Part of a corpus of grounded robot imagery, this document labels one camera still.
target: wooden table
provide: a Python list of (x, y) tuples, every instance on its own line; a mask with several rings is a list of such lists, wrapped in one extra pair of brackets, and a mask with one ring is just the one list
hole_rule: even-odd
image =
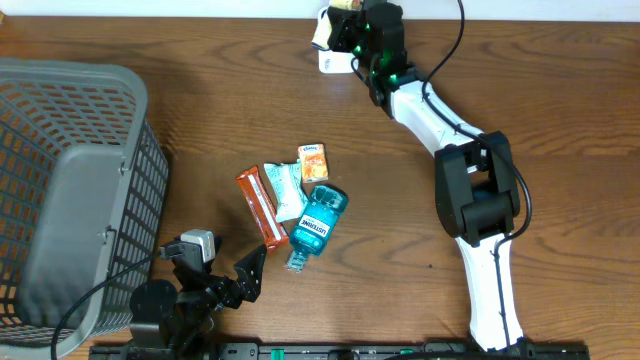
[[(317, 70), (303, 20), (6, 18), (0, 55), (130, 67), (171, 161), (159, 244), (192, 228), (225, 239), (216, 273), (261, 236), (235, 184), (264, 162), (326, 144), (330, 183), (351, 203), (300, 275), (269, 256), (262, 295), (216, 318), (264, 342), (422, 342), (464, 337), (469, 294), (434, 207), (431, 156), (355, 76)], [(430, 69), (457, 22), (406, 22)], [(470, 22), (433, 80), (460, 116), (503, 131), (534, 197), (513, 245), (516, 307), (536, 341), (584, 340), (593, 359), (640, 357), (640, 26)], [(153, 274), (175, 281), (170, 263)], [(124, 342), (129, 334), (90, 341)]]

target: mouthwash bottle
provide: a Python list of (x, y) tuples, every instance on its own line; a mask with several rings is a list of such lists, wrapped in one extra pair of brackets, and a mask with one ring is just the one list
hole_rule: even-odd
[(309, 255), (322, 254), (348, 202), (346, 195), (328, 186), (318, 185), (313, 189), (309, 203), (289, 239), (293, 246), (293, 253), (287, 262), (289, 270), (301, 272)]

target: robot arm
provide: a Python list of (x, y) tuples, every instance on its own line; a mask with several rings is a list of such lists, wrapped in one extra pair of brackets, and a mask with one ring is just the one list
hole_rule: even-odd
[[(437, 97), (431, 84), (426, 85), (429, 101), (425, 101), (423, 77), (407, 63), (401, 16), (399, 6), (379, 0), (365, 1), (359, 9), (329, 7), (320, 13), (313, 43), (321, 50), (325, 64), (326, 59), (342, 62), (333, 64), (335, 69), (344, 69), (345, 61), (357, 58), (369, 71), (364, 82), (374, 103), (411, 130), (434, 156), (436, 208), (445, 230), (463, 255), (471, 297), (471, 334), (485, 351), (504, 349), (505, 323), (508, 345), (516, 344), (523, 336), (511, 287), (510, 244), (499, 248), (502, 289), (498, 286), (493, 253), (496, 243), (513, 231), (513, 217), (520, 207), (514, 175), (492, 153), (499, 151), (510, 160), (509, 143), (499, 132), (484, 135), (462, 120)], [(325, 49), (318, 44), (326, 44)], [(344, 53), (353, 55), (345, 57)], [(491, 148), (461, 134), (451, 123), (481, 136), (491, 143)], [(488, 179), (472, 183), (470, 174), (477, 171), (488, 172)]]

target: black cable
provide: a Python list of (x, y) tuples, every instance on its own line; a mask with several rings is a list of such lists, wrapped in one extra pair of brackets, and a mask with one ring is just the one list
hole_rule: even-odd
[(520, 171), (518, 170), (518, 168), (513, 164), (512, 161), (507, 160), (504, 156), (502, 156), (502, 154), (500, 154), (500, 152), (495, 151), (495, 148), (493, 147), (493, 145), (491, 145), (491, 143), (489, 143), (488, 141), (486, 141), (485, 139), (472, 134), (464, 129), (462, 129), (462, 127), (458, 124), (454, 124), (449, 118), (447, 118), (446, 116), (444, 116), (444, 114), (442, 114), (442, 112), (431, 102), (431, 100), (429, 99), (429, 94), (427, 93), (427, 85), (429, 84), (429, 81), (431, 80), (431, 78), (435, 75), (435, 73), (440, 70), (440, 68), (449, 60), (449, 58), (451, 58), (451, 56), (453, 56), (453, 54), (455, 53), (456, 49), (458, 48), (458, 46), (460, 45), (460, 42), (462, 41), (462, 36), (464, 35), (464, 25), (465, 25), (465, 15), (464, 15), (464, 6), (462, 4), (462, 0), (458, 0), (458, 6), (460, 7), (460, 32), (458, 33), (458, 38), (456, 39), (455, 44), (453, 45), (453, 48), (451, 48), (451, 50), (449, 51), (449, 53), (444, 57), (444, 59), (442, 59), (442, 61), (438, 64), (438, 66), (436, 66), (431, 73), (429, 73), (429, 75), (424, 79), (424, 83), (422, 84), (422, 97), (424, 99), (424, 101), (427, 103), (427, 105), (429, 105), (429, 107), (431, 108), (431, 110), (433, 110), (436, 115), (438, 115), (440, 118), (442, 118), (442, 120), (444, 122), (446, 122), (449, 126), (451, 126), (453, 129), (455, 129), (455, 131), (461, 133), (462, 135), (477, 141), (479, 144), (481, 144), (482, 146), (484, 146), (485, 148), (487, 148), (489, 151), (491, 151), (492, 153), (496, 154), (496, 156), (509, 168), (509, 170), (513, 173), (513, 175), (515, 176), (516, 180), (518, 181), (518, 183), (520, 184), (520, 187), (522, 188), (522, 193), (524, 194), (524, 198), (525, 198), (525, 204), (526, 204), (526, 216), (525, 216), (525, 220), (522, 223), (522, 226), (520, 227), (520, 229), (518, 229), (516, 232), (509, 234), (507, 236), (505, 236), (504, 239), (498, 241), (493, 249), (493, 257), (495, 260), (495, 264), (496, 264), (496, 278), (497, 278), (497, 282), (498, 282), (498, 295), (500, 298), (500, 311), (501, 314), (500, 316), (502, 317), (502, 325), (504, 327), (504, 334), (505, 334), (505, 339), (506, 339), (506, 348), (505, 350), (509, 349), (510, 344), (510, 339), (509, 339), (509, 329), (507, 327), (507, 314), (505, 311), (505, 305), (504, 305), (504, 293), (502, 291), (502, 275), (500, 272), (500, 247), (502, 245), (504, 245), (505, 243), (512, 241), (516, 238), (518, 238), (519, 236), (521, 236), (522, 234), (524, 234), (525, 231), (527, 231), (527, 229), (529, 228), (529, 225), (531, 224), (531, 219), (533, 216), (533, 203), (531, 201), (531, 193), (529, 192), (529, 187), (527, 186), (524, 177), (522, 176), (522, 174), (520, 173)]
[(89, 290), (89, 292), (87, 292), (86, 294), (84, 294), (78, 301), (76, 301), (75, 304), (73, 304), (73, 306), (71, 306), (71, 308), (69, 309), (69, 311), (67, 311), (66, 314), (64, 314), (64, 316), (62, 317), (62, 320), (60, 320), (60, 323), (58, 324), (58, 326), (56, 327), (56, 330), (53, 332), (53, 338), (51, 339), (51, 360), (58, 360), (58, 355), (56, 354), (56, 348), (58, 346), (58, 338), (60, 338), (60, 333), (62, 332), (62, 329), (64, 328), (64, 326), (67, 324), (67, 321), (69, 320), (69, 318), (71, 317), (71, 315), (78, 310), (78, 308), (85, 302), (87, 301), (87, 299), (91, 298), (91, 296), (93, 294), (95, 294), (96, 292), (98, 292), (100, 289), (102, 289), (103, 287), (109, 285), (111, 282), (127, 275), (128, 273), (130, 273), (131, 271), (139, 268), (140, 266), (152, 261), (153, 259), (157, 258), (160, 256), (160, 253), (156, 253), (153, 255), (149, 255), (146, 258), (138, 261), (137, 263), (129, 266), (128, 268), (122, 270), (121, 272), (107, 278), (105, 281), (101, 282), (100, 284), (96, 285), (93, 289)]
[(447, 61), (449, 61), (449, 58), (451, 58), (451, 56), (453, 56), (453, 54), (458, 49), (458, 46), (460, 45), (460, 42), (462, 41), (462, 36), (464, 35), (464, 24), (466, 22), (465, 16), (464, 16), (464, 6), (462, 5), (462, 0), (458, 0), (458, 6), (460, 7), (460, 32), (458, 32), (458, 38), (456, 39), (456, 43), (453, 45), (451, 50), (449, 50), (449, 53), (447, 54), (447, 56), (445, 56), (444, 59), (442, 59), (442, 61), (440, 61), (440, 63), (435, 68), (433, 68), (433, 70), (431, 70), (429, 75), (427, 75), (427, 77), (424, 79), (424, 84), (422, 85), (422, 93), (423, 94), (426, 92), (427, 84), (429, 83), (429, 81), (431, 81), (431, 78), (438, 72), (438, 70), (440, 70), (441, 67), (444, 66), (444, 64)]

